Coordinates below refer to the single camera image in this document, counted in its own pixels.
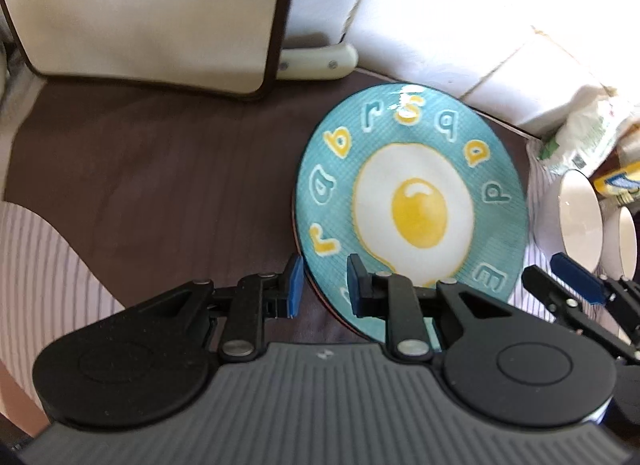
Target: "yellow package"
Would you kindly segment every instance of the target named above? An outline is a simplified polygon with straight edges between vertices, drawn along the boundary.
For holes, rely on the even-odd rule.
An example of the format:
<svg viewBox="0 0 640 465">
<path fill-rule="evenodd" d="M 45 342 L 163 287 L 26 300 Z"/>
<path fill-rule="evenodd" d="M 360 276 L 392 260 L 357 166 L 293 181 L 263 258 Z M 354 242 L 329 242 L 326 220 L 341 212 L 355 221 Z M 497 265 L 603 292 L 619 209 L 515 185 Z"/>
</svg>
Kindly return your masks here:
<svg viewBox="0 0 640 465">
<path fill-rule="evenodd" d="M 637 191 L 640 188 L 640 161 L 597 178 L 593 182 L 593 186 L 603 196 L 615 196 L 625 191 Z"/>
</svg>

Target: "metal screw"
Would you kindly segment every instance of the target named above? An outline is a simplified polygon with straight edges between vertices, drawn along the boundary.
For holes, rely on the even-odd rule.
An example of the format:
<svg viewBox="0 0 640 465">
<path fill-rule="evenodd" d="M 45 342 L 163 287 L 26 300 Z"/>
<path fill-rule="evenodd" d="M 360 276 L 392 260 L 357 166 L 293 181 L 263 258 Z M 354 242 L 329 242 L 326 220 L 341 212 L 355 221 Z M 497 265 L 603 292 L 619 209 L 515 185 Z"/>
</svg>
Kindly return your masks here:
<svg viewBox="0 0 640 465">
<path fill-rule="evenodd" d="M 422 340 L 407 339 L 398 342 L 398 351 L 408 357 L 421 357 L 429 353 L 429 345 Z"/>
<path fill-rule="evenodd" d="M 246 340 L 229 340 L 223 344 L 222 350 L 230 357 L 245 357 L 254 351 L 254 345 Z"/>
</svg>

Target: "plastic bag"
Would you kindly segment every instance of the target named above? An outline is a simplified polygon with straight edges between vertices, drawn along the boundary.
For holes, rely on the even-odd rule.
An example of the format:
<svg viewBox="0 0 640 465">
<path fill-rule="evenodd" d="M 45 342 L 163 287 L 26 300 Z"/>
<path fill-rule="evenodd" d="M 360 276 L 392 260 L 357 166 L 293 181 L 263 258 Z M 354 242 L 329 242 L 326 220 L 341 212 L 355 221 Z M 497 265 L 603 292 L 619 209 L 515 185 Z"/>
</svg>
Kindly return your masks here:
<svg viewBox="0 0 640 465">
<path fill-rule="evenodd" d="M 577 169 L 590 177 L 618 139 L 640 118 L 640 109 L 620 96 L 599 96 L 569 114 L 543 145 L 538 159 L 555 174 Z"/>
</svg>

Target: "egg yolk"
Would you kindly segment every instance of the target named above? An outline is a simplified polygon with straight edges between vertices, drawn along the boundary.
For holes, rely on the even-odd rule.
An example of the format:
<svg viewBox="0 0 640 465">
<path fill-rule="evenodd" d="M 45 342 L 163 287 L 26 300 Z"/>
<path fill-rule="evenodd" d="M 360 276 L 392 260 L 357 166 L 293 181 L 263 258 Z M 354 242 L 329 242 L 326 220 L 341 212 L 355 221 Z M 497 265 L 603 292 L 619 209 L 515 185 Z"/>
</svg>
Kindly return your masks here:
<svg viewBox="0 0 640 465">
<path fill-rule="evenodd" d="M 419 249 L 437 245 L 447 230 L 447 204 L 433 185 L 420 178 L 403 181 L 391 201 L 400 235 Z"/>
</svg>

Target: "blue plate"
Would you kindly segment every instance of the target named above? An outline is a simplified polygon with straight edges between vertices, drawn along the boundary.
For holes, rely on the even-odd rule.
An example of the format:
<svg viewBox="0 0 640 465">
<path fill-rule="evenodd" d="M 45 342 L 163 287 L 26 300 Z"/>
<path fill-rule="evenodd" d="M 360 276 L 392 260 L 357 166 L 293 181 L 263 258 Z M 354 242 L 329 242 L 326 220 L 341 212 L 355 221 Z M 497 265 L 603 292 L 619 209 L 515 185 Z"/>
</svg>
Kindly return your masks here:
<svg viewBox="0 0 640 465">
<path fill-rule="evenodd" d="M 351 312 L 349 254 L 416 286 L 455 277 L 506 301 L 528 238 L 520 180 L 500 140 L 464 104 L 414 84 L 361 91 L 324 118 L 300 163 L 295 222 L 318 291 L 380 341 L 383 321 Z"/>
</svg>

